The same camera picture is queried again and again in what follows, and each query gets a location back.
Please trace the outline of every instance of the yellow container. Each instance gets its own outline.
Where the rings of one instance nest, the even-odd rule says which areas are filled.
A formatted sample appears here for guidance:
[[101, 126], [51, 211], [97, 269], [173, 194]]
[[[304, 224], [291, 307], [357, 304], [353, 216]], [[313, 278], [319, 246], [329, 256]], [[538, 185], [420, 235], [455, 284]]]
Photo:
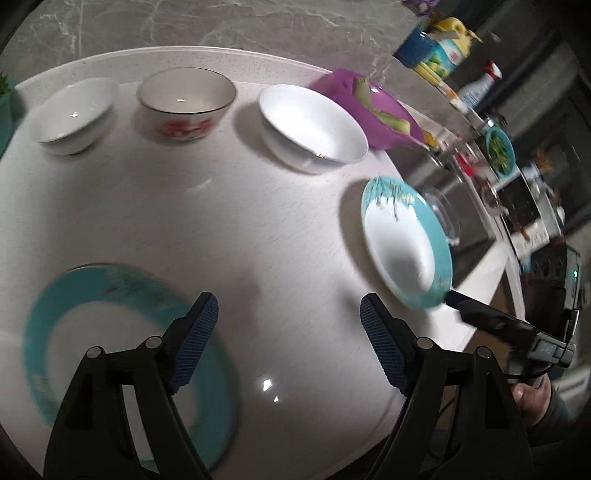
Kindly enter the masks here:
[[433, 27], [439, 32], [457, 32], [458, 38], [439, 40], [435, 49], [415, 67], [415, 71], [428, 82], [437, 85], [445, 79], [470, 54], [472, 41], [480, 38], [467, 30], [457, 18], [446, 18]]

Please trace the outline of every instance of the spray bottle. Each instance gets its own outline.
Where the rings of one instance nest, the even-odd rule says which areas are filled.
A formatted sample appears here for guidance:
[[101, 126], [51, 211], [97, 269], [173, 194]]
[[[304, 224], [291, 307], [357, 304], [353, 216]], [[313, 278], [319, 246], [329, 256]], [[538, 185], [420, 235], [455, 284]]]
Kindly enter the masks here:
[[481, 100], [485, 97], [491, 89], [496, 80], [503, 78], [499, 67], [491, 60], [485, 67], [486, 72], [480, 80], [477, 80], [462, 87], [457, 93], [460, 100], [466, 104], [468, 108], [476, 108]]

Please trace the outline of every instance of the purple container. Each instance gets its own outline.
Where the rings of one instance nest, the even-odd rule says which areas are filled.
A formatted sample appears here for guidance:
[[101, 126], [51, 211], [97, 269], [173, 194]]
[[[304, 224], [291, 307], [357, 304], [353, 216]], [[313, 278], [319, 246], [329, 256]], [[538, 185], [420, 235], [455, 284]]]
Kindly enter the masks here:
[[[353, 96], [353, 79], [363, 75], [351, 70], [336, 69], [324, 75], [310, 85], [310, 89], [321, 93], [347, 110], [365, 132], [369, 146], [377, 150], [386, 150], [396, 145], [413, 143], [408, 135], [397, 132], [376, 117], [370, 110]], [[410, 122], [410, 135], [423, 142], [423, 130], [411, 114], [388, 92], [379, 85], [371, 83], [372, 103], [374, 107]]]

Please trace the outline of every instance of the human hand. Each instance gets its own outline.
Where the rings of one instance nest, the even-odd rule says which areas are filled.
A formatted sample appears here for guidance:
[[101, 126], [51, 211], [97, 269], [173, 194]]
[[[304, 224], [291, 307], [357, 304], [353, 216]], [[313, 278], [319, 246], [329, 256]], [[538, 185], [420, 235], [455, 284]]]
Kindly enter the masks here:
[[518, 383], [513, 386], [512, 393], [517, 409], [521, 412], [523, 423], [526, 427], [533, 427], [548, 410], [550, 397], [552, 396], [552, 385], [546, 374], [542, 377], [542, 382], [538, 388]]

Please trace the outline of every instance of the blue cup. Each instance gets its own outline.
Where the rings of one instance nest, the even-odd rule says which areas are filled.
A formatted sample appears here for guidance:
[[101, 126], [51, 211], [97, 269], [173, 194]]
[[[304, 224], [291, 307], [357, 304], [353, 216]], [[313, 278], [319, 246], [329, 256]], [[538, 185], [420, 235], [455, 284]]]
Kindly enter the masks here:
[[415, 28], [400, 48], [394, 54], [394, 57], [400, 60], [400, 63], [409, 69], [415, 68], [421, 61], [429, 56], [437, 42], [430, 39], [420, 28]]

